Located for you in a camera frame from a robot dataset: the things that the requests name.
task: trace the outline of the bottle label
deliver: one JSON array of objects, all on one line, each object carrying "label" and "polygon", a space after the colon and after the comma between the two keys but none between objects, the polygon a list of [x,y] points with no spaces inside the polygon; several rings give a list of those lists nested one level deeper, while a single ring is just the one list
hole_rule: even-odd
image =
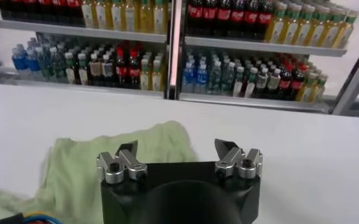
[{"label": "bottle label", "polygon": [[328,30],[328,33],[325,36],[323,47],[332,47],[332,44],[335,41],[335,37],[338,31],[339,31],[339,27],[336,26],[331,27],[331,29]]},{"label": "bottle label", "polygon": [[67,0],[67,4],[69,7],[79,7],[79,0]]},{"label": "bottle label", "polygon": [[125,9],[126,30],[129,32],[135,31],[135,11],[134,9]]},{"label": "bottle label", "polygon": [[214,19],[217,9],[203,9],[204,19]]},{"label": "bottle label", "polygon": [[106,29],[106,13],[102,5],[96,6],[96,15],[98,17],[98,26],[100,29]]},{"label": "bottle label", "polygon": [[291,41],[293,40],[293,36],[296,33],[297,27],[299,25],[297,23],[291,23],[288,27],[288,31],[286,32],[286,38],[283,42],[284,44],[291,44]]},{"label": "bottle label", "polygon": [[220,20],[228,20],[230,16],[229,9],[219,9],[217,13],[217,18]]},{"label": "bottle label", "polygon": [[154,10],[155,32],[163,34],[163,10]]},{"label": "bottle label", "polygon": [[283,22],[277,22],[274,25],[274,28],[272,30],[270,43],[277,43],[278,42],[279,36],[281,34],[281,31],[282,31],[282,27],[283,27]]},{"label": "bottle label", "polygon": [[323,33],[324,26],[316,26],[315,31],[313,32],[312,39],[309,43],[309,46],[316,47],[319,42],[320,36]]},{"label": "bottle label", "polygon": [[112,8],[113,24],[115,30],[121,30],[121,9],[119,7]]},{"label": "bottle label", "polygon": [[89,5],[82,6],[83,17],[87,28],[94,28],[93,12]]},{"label": "bottle label", "polygon": [[200,18],[202,16],[202,7],[190,6],[189,10],[189,15],[192,18]]},{"label": "bottle label", "polygon": [[65,70],[65,73],[67,74],[67,79],[69,84],[75,83],[75,72],[71,68],[67,68]]},{"label": "bottle label", "polygon": [[309,25],[309,24],[304,24],[301,26],[299,36],[296,41],[296,45],[304,44],[305,38],[307,37],[310,28],[311,28],[311,25]]},{"label": "bottle label", "polygon": [[246,23],[255,23],[257,21],[257,18],[258,18],[258,13],[246,11],[246,14],[244,16],[244,21]]},{"label": "bottle label", "polygon": [[88,85],[87,71],[84,69],[80,69],[79,75],[80,75],[80,82],[82,83],[82,85]]},{"label": "bottle label", "polygon": [[232,11],[232,15],[230,19],[234,22],[242,22],[244,16],[244,12],[242,11]]}]

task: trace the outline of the metal shelf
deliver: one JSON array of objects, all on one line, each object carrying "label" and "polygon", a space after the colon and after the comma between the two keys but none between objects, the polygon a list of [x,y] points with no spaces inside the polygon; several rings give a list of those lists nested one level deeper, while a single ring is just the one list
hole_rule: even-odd
[{"label": "metal shelf", "polygon": [[219,38],[204,37],[185,37],[187,45],[204,46],[204,47],[220,47],[228,49],[250,50],[250,51],[266,51],[280,52],[290,54],[320,55],[329,57],[342,57],[347,49],[331,49],[324,47],[305,47],[282,44],[269,44],[254,41],[230,40]]},{"label": "metal shelf", "polygon": [[272,110],[301,111],[324,114],[329,113],[329,106],[325,103],[302,103],[295,101],[251,99],[190,93],[181,93],[179,96],[179,100],[187,102],[215,103],[222,105],[254,107]]},{"label": "metal shelf", "polygon": [[165,43],[167,36],[154,33],[122,32],[115,30],[89,29],[83,27],[58,26],[41,23],[28,23],[0,19],[0,28],[13,30],[26,30],[43,33],[56,33],[84,37],[110,38],[119,40],[146,41],[153,43]]}]

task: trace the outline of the drink display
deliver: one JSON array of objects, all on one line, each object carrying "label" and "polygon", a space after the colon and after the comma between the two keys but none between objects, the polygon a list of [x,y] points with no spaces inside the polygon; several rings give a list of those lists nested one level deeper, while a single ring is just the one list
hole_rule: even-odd
[{"label": "drink display", "polygon": [[183,93],[300,102],[320,101],[327,80],[302,55],[267,52],[188,51],[182,74]]},{"label": "drink display", "polygon": [[97,41],[45,34],[38,42],[35,38],[28,41],[27,50],[18,44],[12,50],[12,60],[23,80],[163,90],[163,53],[145,51],[140,43]]}]

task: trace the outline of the yellow juice bottle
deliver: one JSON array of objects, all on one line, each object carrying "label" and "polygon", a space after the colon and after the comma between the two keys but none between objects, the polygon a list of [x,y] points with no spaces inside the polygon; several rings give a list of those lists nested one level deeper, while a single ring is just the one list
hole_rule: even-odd
[{"label": "yellow juice bottle", "polygon": [[304,41],[304,46],[317,46],[320,36],[324,31],[325,22],[328,14],[330,13],[330,9],[327,7],[323,7],[319,5],[316,10],[318,11],[318,17],[316,20],[312,22],[311,28],[308,32],[308,36]]},{"label": "yellow juice bottle", "polygon": [[113,0],[112,20],[114,30],[126,30],[125,7],[121,0]]},{"label": "yellow juice bottle", "polygon": [[285,20],[283,24],[281,35],[279,36],[278,43],[280,44],[291,44],[293,36],[299,27],[299,16],[302,6],[293,4],[290,13],[290,19]]},{"label": "yellow juice bottle", "polygon": [[164,8],[163,0],[155,0],[154,7],[154,30],[155,33],[167,33],[167,11]]},{"label": "yellow juice bottle", "polygon": [[266,31],[265,43],[277,43],[282,31],[284,22],[283,17],[285,16],[286,8],[288,6],[282,2],[278,2],[276,6],[277,8],[275,10],[274,18]]},{"label": "yellow juice bottle", "polygon": [[154,13],[150,0],[143,0],[141,8],[140,32],[154,32]]},{"label": "yellow juice bottle", "polygon": [[353,30],[354,22],[357,19],[358,12],[351,11],[347,16],[346,22],[342,25],[341,32],[335,40],[332,48],[345,48]]},{"label": "yellow juice bottle", "polygon": [[343,18],[341,9],[332,10],[332,20],[324,27],[324,31],[320,36],[317,47],[332,47],[340,30],[340,22]]},{"label": "yellow juice bottle", "polygon": [[305,5],[304,11],[301,13],[301,19],[299,21],[299,27],[293,36],[291,44],[304,45],[305,38],[308,36],[311,28],[312,14],[315,11],[315,7],[311,5]]},{"label": "yellow juice bottle", "polygon": [[95,11],[95,1],[84,0],[82,3],[84,22],[87,28],[98,28],[98,19]]}]

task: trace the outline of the bottle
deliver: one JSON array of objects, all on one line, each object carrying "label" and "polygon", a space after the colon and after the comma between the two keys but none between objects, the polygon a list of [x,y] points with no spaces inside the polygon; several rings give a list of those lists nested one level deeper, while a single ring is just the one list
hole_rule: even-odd
[{"label": "bottle", "polygon": [[214,36],[224,37],[227,35],[230,23],[229,18],[231,5],[232,0],[218,0],[216,28],[213,32]]},{"label": "bottle", "polygon": [[92,29],[98,28],[98,19],[95,10],[95,1],[83,0],[82,11],[83,11],[83,17],[86,27]]},{"label": "bottle", "polygon": [[212,35],[213,26],[217,15],[217,0],[205,0],[204,8],[202,10],[202,29],[203,35]]},{"label": "bottle", "polygon": [[243,87],[244,68],[242,66],[237,67],[235,84],[233,86],[233,97],[240,97],[240,92]]},{"label": "bottle", "polygon": [[299,26],[296,33],[293,36],[291,44],[293,45],[304,45],[305,39],[308,36],[311,28],[311,20],[315,8],[311,5],[305,5],[301,13],[301,19],[299,20]]},{"label": "bottle", "polygon": [[125,6],[121,0],[113,0],[112,17],[114,30],[126,30]]},{"label": "bottle", "polygon": [[249,75],[248,81],[247,81],[246,92],[244,93],[244,97],[245,97],[245,98],[251,98],[252,93],[254,92],[254,89],[255,89],[255,81],[256,81],[256,79],[257,79],[257,73],[258,73],[258,69],[257,69],[257,68],[251,68],[251,70],[250,70],[250,75]]},{"label": "bottle", "polygon": [[349,12],[349,15],[346,19],[346,22],[341,27],[341,32],[335,40],[332,48],[345,48],[347,45],[347,41],[349,40],[353,30],[354,30],[354,22],[358,16],[357,11]]},{"label": "bottle", "polygon": [[88,85],[88,67],[87,67],[87,58],[84,53],[79,54],[79,76],[80,76],[80,83],[83,86]]},{"label": "bottle", "polygon": [[259,2],[259,15],[255,25],[255,39],[264,40],[267,28],[270,25],[274,6],[272,0],[261,0]]},{"label": "bottle", "polygon": [[285,21],[278,42],[280,44],[291,44],[293,36],[299,27],[299,16],[301,12],[301,5],[293,4],[290,18]]},{"label": "bottle", "polygon": [[74,26],[84,26],[83,12],[79,0],[67,0],[69,21]]},{"label": "bottle", "polygon": [[161,74],[162,63],[160,60],[154,60],[154,71],[152,73],[152,90],[162,90],[162,74]]},{"label": "bottle", "polygon": [[277,4],[274,19],[271,21],[265,36],[266,43],[278,43],[279,36],[282,31],[284,16],[287,5],[284,3]]},{"label": "bottle", "polygon": [[140,32],[153,33],[154,32],[154,10],[150,0],[143,0],[141,8]]},{"label": "bottle", "polygon": [[208,72],[206,70],[206,64],[201,64],[197,70],[196,85],[194,92],[199,94],[206,93],[206,82],[208,80]]},{"label": "bottle", "polygon": [[258,19],[259,1],[249,0],[247,2],[246,13],[244,14],[244,37],[248,39],[255,38],[256,22]]},{"label": "bottle", "polygon": [[325,22],[330,9],[327,7],[319,6],[316,8],[318,11],[317,20],[312,22],[311,29],[308,32],[308,36],[304,41],[304,46],[316,47],[320,40],[320,36],[324,31]]},{"label": "bottle", "polygon": [[154,30],[158,34],[167,33],[167,14],[163,8],[163,0],[155,0]]},{"label": "bottle", "polygon": [[202,0],[190,0],[188,5],[187,33],[196,35],[202,30]]},{"label": "bottle", "polygon": [[43,81],[44,77],[43,77],[43,73],[41,72],[40,69],[40,64],[38,64],[38,58],[37,55],[35,53],[35,51],[33,49],[29,49],[27,50],[27,66],[29,67],[32,75],[33,75],[33,80],[36,81]]},{"label": "bottle", "polygon": [[324,31],[320,36],[318,47],[332,47],[340,30],[340,22],[342,21],[343,11],[341,9],[332,10],[333,18],[324,27]]},{"label": "bottle", "polygon": [[183,70],[182,92],[183,93],[194,92],[194,74],[193,74],[193,65],[191,64],[191,62],[186,62],[186,67]]},{"label": "bottle", "polygon": [[230,27],[228,36],[243,36],[244,0],[232,0],[232,11],[230,15]]}]

